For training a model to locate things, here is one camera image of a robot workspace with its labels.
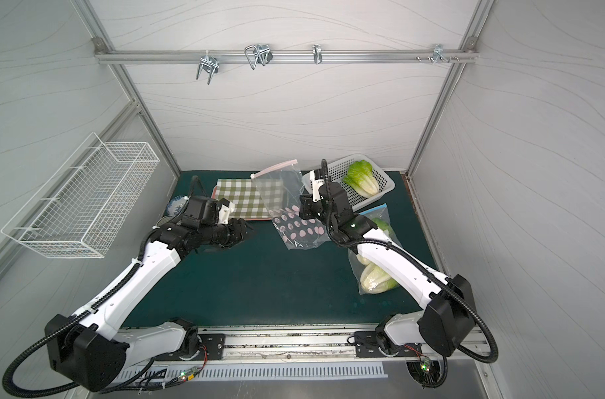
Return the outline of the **chinese cabbage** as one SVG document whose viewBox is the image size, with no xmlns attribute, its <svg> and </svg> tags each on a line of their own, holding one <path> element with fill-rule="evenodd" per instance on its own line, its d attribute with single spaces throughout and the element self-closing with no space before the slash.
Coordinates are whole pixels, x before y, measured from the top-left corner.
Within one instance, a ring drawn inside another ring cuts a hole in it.
<svg viewBox="0 0 605 399">
<path fill-rule="evenodd" d="M 386 234 L 391 239 L 395 239 L 396 234 L 392 229 L 392 226 L 381 218 L 372 218 L 372 221 L 377 225 L 377 228 L 380 229 L 384 234 Z"/>
<path fill-rule="evenodd" d="M 398 286 L 395 279 L 375 264 L 365 267 L 359 281 L 364 294 L 381 294 Z"/>
<path fill-rule="evenodd" d="M 342 182 L 364 198 L 371 198 L 380 193 L 380 186 L 373 174 L 373 167 L 367 161 L 352 163 Z"/>
</svg>

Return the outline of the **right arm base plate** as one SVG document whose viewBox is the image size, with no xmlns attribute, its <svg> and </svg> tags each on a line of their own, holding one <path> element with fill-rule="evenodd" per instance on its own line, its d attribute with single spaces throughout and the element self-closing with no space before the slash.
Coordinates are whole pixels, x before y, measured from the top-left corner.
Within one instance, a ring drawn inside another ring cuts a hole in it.
<svg viewBox="0 0 605 399">
<path fill-rule="evenodd" d="M 422 346 L 418 343 L 396 346 L 391 343 L 383 347 L 374 331 L 356 331 L 347 338 L 347 344 L 355 349 L 356 358 L 414 358 L 422 357 Z"/>
</svg>

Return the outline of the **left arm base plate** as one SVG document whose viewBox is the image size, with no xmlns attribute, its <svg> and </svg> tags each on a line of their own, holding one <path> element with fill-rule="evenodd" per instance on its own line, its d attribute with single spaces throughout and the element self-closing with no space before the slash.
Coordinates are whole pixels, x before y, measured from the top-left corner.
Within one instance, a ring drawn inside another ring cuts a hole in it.
<svg viewBox="0 0 605 399">
<path fill-rule="evenodd" d="M 226 336 L 222 333 L 189 333 L 177 351 L 164 353 L 156 361 L 220 360 L 223 357 Z"/>
</svg>

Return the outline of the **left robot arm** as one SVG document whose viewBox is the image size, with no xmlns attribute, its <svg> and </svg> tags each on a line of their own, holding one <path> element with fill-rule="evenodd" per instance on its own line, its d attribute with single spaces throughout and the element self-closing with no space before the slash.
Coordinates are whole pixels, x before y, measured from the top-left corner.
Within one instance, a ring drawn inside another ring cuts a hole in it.
<svg viewBox="0 0 605 399">
<path fill-rule="evenodd" d="M 190 253 L 201 246 L 228 249 L 245 239 L 249 226 L 232 217 L 227 199 L 192 196 L 181 212 L 155 227 L 131 264 L 103 291 L 65 318 L 54 317 L 46 334 L 51 368 L 91 392 L 108 387 L 121 370 L 168 354 L 183 360 L 198 356 L 196 324 L 172 319 L 158 326 L 121 332 L 146 294 Z"/>
</svg>

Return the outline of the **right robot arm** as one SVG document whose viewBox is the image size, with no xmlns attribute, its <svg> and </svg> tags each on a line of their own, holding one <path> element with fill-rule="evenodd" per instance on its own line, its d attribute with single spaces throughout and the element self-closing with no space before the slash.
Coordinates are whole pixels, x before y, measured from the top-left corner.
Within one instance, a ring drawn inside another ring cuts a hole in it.
<svg viewBox="0 0 605 399">
<path fill-rule="evenodd" d="M 407 253 L 372 219 L 354 212 L 337 183 L 299 199 L 301 219 L 323 222 L 331 239 L 384 270 L 423 310 L 418 317 L 397 314 L 379 324 L 382 351 L 394 353 L 404 344 L 424 342 L 442 357 L 450 357 L 460 347 L 475 327 L 470 314 L 475 304 L 469 300 L 470 309 L 465 309 L 446 291 L 452 289 L 460 297 L 472 294 L 468 281 L 460 276 L 451 279 Z"/>
</svg>

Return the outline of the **pink-dotted zipper bag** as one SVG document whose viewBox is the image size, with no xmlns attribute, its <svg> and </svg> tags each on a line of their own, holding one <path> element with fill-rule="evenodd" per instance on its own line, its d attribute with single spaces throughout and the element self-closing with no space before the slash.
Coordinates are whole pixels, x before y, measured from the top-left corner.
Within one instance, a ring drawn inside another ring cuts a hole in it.
<svg viewBox="0 0 605 399">
<path fill-rule="evenodd" d="M 306 191 L 297 160 L 269 166 L 250 178 L 287 249 L 316 249 L 329 241 L 318 220 L 299 215 L 300 196 Z"/>
</svg>

